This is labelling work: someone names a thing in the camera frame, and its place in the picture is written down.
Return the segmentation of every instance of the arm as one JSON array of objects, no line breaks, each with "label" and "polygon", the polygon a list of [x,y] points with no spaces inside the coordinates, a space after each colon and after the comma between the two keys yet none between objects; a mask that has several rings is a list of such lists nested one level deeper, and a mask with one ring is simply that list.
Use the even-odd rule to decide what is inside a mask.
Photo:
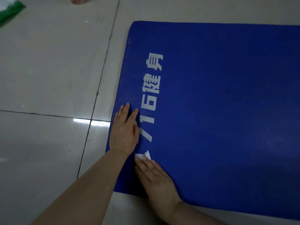
[{"label": "arm", "polygon": [[174,182],[154,160],[135,158],[135,171],[156,214],[170,225],[225,225],[225,223],[184,203]]},{"label": "arm", "polygon": [[139,137],[136,109],[128,117],[129,103],[116,114],[110,150],[66,189],[31,225],[101,224],[118,175]]}]

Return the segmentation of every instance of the forearm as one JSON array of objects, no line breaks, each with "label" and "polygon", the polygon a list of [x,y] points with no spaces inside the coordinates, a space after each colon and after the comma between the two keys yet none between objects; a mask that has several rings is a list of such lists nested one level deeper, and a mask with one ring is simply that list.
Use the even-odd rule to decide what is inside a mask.
[{"label": "forearm", "polygon": [[169,225],[226,225],[218,219],[213,218],[184,202],[178,203],[172,214]]},{"label": "forearm", "polygon": [[118,175],[127,159],[110,150],[66,189],[32,225],[101,224]]}]

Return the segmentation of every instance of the green packet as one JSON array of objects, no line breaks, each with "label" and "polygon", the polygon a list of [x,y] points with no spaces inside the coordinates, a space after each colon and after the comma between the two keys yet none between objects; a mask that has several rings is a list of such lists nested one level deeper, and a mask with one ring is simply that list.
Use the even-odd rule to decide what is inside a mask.
[{"label": "green packet", "polygon": [[25,8],[18,0],[0,0],[0,26]]}]

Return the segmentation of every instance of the left hand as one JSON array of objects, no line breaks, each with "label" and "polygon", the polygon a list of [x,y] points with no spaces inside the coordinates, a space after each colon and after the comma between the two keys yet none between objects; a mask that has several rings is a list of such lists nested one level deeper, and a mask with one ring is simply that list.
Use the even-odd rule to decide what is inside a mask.
[{"label": "left hand", "polygon": [[119,112],[115,114],[110,133],[110,150],[124,152],[127,156],[133,152],[140,135],[135,121],[139,110],[135,109],[127,119],[129,107],[129,103],[122,105]]}]

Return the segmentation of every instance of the hand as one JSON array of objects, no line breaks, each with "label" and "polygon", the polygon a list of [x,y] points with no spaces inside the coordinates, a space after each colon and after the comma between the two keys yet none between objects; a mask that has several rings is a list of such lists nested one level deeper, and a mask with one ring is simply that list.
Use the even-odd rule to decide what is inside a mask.
[{"label": "hand", "polygon": [[122,105],[115,114],[110,133],[110,150],[124,152],[127,156],[133,152],[140,135],[135,121],[139,110],[135,109],[127,119],[129,107],[129,103]]},{"label": "hand", "polygon": [[174,182],[154,160],[143,156],[143,160],[135,158],[135,171],[149,197],[149,202],[156,214],[168,223],[179,203]]}]

